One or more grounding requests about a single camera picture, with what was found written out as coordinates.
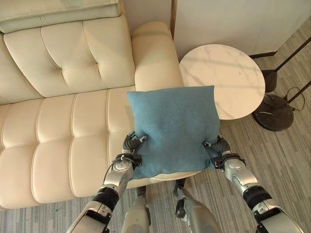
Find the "sofa backrest cushion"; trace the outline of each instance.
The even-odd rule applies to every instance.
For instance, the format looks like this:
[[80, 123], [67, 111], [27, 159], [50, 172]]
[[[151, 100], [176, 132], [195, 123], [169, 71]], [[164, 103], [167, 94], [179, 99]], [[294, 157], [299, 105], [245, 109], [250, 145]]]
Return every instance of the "sofa backrest cushion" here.
[[78, 20], [117, 17], [119, 0], [8, 0], [0, 6], [0, 31]]
[[0, 104], [134, 85], [124, 15], [2, 34], [0, 53]]

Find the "cream leather sofa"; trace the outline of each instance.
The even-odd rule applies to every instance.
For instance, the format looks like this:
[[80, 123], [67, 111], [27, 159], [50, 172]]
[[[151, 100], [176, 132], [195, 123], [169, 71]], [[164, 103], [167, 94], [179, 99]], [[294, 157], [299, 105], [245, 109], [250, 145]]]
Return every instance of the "cream leather sofa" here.
[[117, 0], [0, 4], [0, 209], [94, 195], [134, 129], [126, 92], [183, 86], [169, 28], [130, 35]]

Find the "black cable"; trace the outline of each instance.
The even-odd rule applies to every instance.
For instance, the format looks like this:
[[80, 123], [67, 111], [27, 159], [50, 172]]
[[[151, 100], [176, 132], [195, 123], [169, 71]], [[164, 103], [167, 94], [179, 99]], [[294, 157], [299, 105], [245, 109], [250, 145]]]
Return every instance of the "black cable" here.
[[[296, 89], [298, 89], [298, 91], [300, 91], [300, 88], [297, 87], [297, 86], [294, 86], [294, 87], [290, 88], [290, 89], [287, 91], [286, 96], [284, 97], [284, 99], [285, 99], [286, 101], [287, 101], [288, 93], [289, 93], [292, 89], [294, 89], [294, 88], [296, 88]], [[301, 96], [302, 96], [302, 98], [303, 98], [303, 105], [302, 105], [302, 108], [301, 108], [301, 109], [296, 109], [296, 108], [292, 107], [293, 109], [295, 109], [295, 110], [297, 110], [297, 111], [299, 111], [299, 112], [301, 112], [301, 111], [305, 108], [305, 105], [306, 105], [305, 96], [304, 96], [302, 93], [301, 93]]]
[[268, 94], [265, 94], [267, 97], [269, 97], [269, 99], [271, 100], [271, 102], [272, 102], [272, 104], [273, 105], [271, 105], [271, 104], [269, 104], [269, 103], [266, 103], [265, 101], [262, 101], [264, 104], [266, 104], [266, 105], [268, 105], [269, 107], [271, 107], [271, 108], [274, 108], [274, 109], [283, 109], [283, 108], [291, 108], [290, 106], [287, 106], [286, 104], [283, 104], [283, 105], [281, 105], [281, 106], [277, 106], [277, 104], [276, 104], [276, 102], [273, 100], [273, 98], [270, 96], [270, 95], [268, 95]]
[[[285, 99], [286, 101], [287, 101], [288, 93], [289, 93], [292, 89], [294, 89], [294, 88], [296, 88], [296, 89], [298, 89], [298, 91], [300, 91], [300, 88], [297, 87], [297, 86], [294, 86], [294, 87], [290, 88], [290, 89], [287, 91], [286, 96], [284, 97], [284, 99]], [[273, 100], [273, 98], [272, 98], [270, 95], [268, 95], [268, 94], [265, 94], [265, 95], [266, 95], [267, 97], [269, 97], [269, 99], [270, 99], [270, 101], [272, 102], [273, 105], [271, 105], [271, 104], [269, 104], [269, 103], [267, 103], [267, 102], [265, 102], [265, 101], [263, 101], [263, 103], [266, 104], [266, 105], [268, 105], [268, 106], [271, 107], [271, 108], [274, 108], [274, 109], [292, 108], [293, 110], [297, 110], [297, 111], [301, 112], [301, 111], [305, 108], [305, 105], [306, 105], [306, 99], [305, 99], [305, 96], [304, 96], [302, 93], [301, 93], [301, 96], [302, 96], [302, 98], [303, 98], [303, 106], [302, 106], [301, 109], [296, 109], [296, 108], [294, 108], [294, 107], [292, 107], [292, 106], [289, 106], [289, 105], [287, 105], [287, 104], [283, 104], [283, 105], [281, 105], [281, 106], [278, 107], [278, 106], [276, 105], [276, 102]]]
[[110, 170], [110, 168], [111, 168], [111, 170], [112, 170], [112, 166], [113, 166], [116, 162], [118, 162], [118, 161], [120, 161], [120, 160], [127, 160], [127, 161], [130, 161], [130, 162], [132, 162], [133, 164], [135, 164], [135, 161], [134, 161], [133, 159], [130, 159], [130, 158], [127, 158], [127, 157], [123, 157], [123, 158], [122, 158], [122, 157], [119, 157], [118, 159], [113, 160], [112, 163], [110, 164], [110, 166], [108, 167], [106, 173], [105, 173], [104, 180], [103, 180], [103, 184], [105, 183], [105, 180], [106, 180], [106, 177], [107, 177], [107, 174], [108, 174], [108, 171]]

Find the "white marble tabletop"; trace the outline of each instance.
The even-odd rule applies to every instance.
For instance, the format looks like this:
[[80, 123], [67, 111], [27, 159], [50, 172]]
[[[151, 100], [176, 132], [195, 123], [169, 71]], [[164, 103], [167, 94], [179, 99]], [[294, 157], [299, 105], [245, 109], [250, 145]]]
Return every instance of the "white marble tabletop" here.
[[245, 53], [226, 45], [203, 45], [180, 62], [185, 86], [214, 85], [219, 119], [252, 113], [261, 103], [265, 83], [257, 64]]

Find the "gray carpet floor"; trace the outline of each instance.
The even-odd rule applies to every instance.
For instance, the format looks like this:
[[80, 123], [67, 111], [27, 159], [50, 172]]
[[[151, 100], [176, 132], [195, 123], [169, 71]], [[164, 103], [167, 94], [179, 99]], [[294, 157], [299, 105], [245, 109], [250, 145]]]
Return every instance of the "gray carpet floor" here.
[[[255, 59], [261, 69], [277, 67], [311, 35], [309, 18], [273, 57]], [[302, 87], [311, 78], [311, 43], [278, 73], [274, 93], [285, 96], [288, 89]], [[242, 156], [261, 185], [311, 233], [311, 87], [304, 92], [303, 111], [294, 112], [293, 125], [281, 132], [263, 129], [251, 115], [221, 129], [233, 151]], [[300, 108], [302, 97], [292, 106]], [[152, 233], [189, 233], [185, 222], [175, 218], [174, 182], [147, 187]], [[221, 171], [205, 170], [187, 179], [186, 188], [209, 207], [224, 233], [254, 233], [256, 223], [243, 199]], [[133, 204], [135, 190], [127, 190], [110, 224], [112, 233], [121, 230], [124, 215]], [[1, 233], [63, 233], [91, 198], [68, 200], [33, 208], [0, 212]]]

